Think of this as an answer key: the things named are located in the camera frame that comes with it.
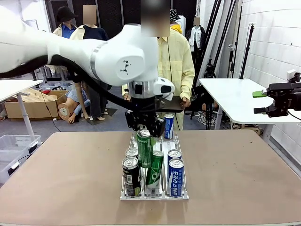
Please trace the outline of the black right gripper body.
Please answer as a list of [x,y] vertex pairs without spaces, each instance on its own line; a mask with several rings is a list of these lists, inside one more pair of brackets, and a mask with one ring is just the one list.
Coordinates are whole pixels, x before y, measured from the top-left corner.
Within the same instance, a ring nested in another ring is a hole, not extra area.
[[301,110],[301,83],[273,83],[267,88],[273,104],[267,107],[269,117],[287,116],[288,110]]

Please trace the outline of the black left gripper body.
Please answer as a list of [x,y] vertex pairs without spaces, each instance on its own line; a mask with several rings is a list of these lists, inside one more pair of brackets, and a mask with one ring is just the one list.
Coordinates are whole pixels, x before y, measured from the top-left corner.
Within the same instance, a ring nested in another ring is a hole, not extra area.
[[135,106],[135,115],[139,117],[140,122],[147,122],[151,118],[156,118],[155,108],[156,108],[156,98],[136,98],[131,97],[131,103]]

